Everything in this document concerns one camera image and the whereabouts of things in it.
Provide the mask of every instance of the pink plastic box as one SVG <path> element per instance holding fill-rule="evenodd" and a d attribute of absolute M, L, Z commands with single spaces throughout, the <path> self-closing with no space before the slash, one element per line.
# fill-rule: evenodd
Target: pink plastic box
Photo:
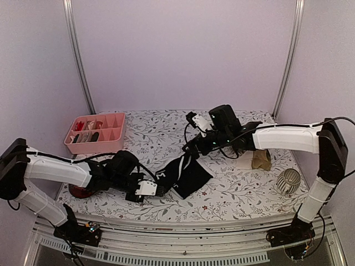
<path fill-rule="evenodd" d="M 94 135 L 96 132 L 99 134 L 97 140 L 90 142 L 97 136 L 97 134 Z M 123 148 L 125 132 L 125 114 L 122 112 L 80 116 L 74 120 L 64 144 L 70 149 L 72 154 L 117 152 Z"/>

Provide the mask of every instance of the floral tablecloth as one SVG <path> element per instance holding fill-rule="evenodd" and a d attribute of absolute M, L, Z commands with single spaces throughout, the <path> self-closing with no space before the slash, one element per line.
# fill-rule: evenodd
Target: floral tablecloth
<path fill-rule="evenodd" d="M 127 111 L 124 149 L 129 150 L 152 172 L 182 154 L 186 110 Z M 207 111 L 194 111 L 209 118 Z M 236 111 L 242 124 L 248 121 L 273 123 L 267 112 Z M 187 137 L 197 132 L 189 127 Z M 277 176 L 287 168 L 297 167 L 287 150 L 270 150 L 271 171 L 238 169 L 238 160 L 223 157 L 219 151 L 202 156 L 203 162 L 215 173 L 203 188 L 180 199 L 172 192 L 164 197 L 146 197 L 143 203 L 129 202 L 125 193 L 108 190 L 87 199 L 70 195 L 64 184 L 57 197 L 79 213 L 145 221 L 225 221 L 250 219 L 294 212 L 303 202 L 308 189 L 302 183 L 293 195 L 281 196 L 276 189 Z"/>

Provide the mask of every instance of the white wall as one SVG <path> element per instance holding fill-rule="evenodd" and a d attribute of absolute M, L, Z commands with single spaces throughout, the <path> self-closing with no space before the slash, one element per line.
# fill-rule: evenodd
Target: white wall
<path fill-rule="evenodd" d="M 18 137 L 53 154 L 72 120 L 88 114 L 69 43 L 61 0 L 0 4 L 0 154 Z M 55 183 L 40 188 L 51 195 Z M 19 266 L 35 216 L 0 199 L 0 265 Z"/>
<path fill-rule="evenodd" d="M 97 111 L 272 111 L 296 1 L 73 1 Z"/>
<path fill-rule="evenodd" d="M 308 123 L 325 117 L 355 119 L 355 2 L 306 1 L 300 41 L 278 122 Z M 355 168 L 355 127 L 338 123 L 349 147 L 347 171 Z M 318 158 L 297 154 L 310 184 Z M 355 176 L 338 186 L 329 203 L 348 265 L 355 265 Z"/>

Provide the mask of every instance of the metal cup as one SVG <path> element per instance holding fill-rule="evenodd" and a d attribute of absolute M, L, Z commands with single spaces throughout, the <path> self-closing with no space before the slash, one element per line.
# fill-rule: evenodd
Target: metal cup
<path fill-rule="evenodd" d="M 277 178 L 277 188 L 280 194 L 285 196 L 297 191 L 301 184 L 301 175 L 295 169 L 289 168 L 284 170 Z"/>

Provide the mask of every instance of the black cloth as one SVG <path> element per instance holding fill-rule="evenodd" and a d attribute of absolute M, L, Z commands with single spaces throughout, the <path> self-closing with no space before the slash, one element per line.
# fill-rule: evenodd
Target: black cloth
<path fill-rule="evenodd" d="M 181 198 L 185 199 L 207 183 L 212 175 L 190 155 L 184 154 L 158 170 L 156 177 L 158 185 L 164 186 L 165 192 L 173 188 Z"/>

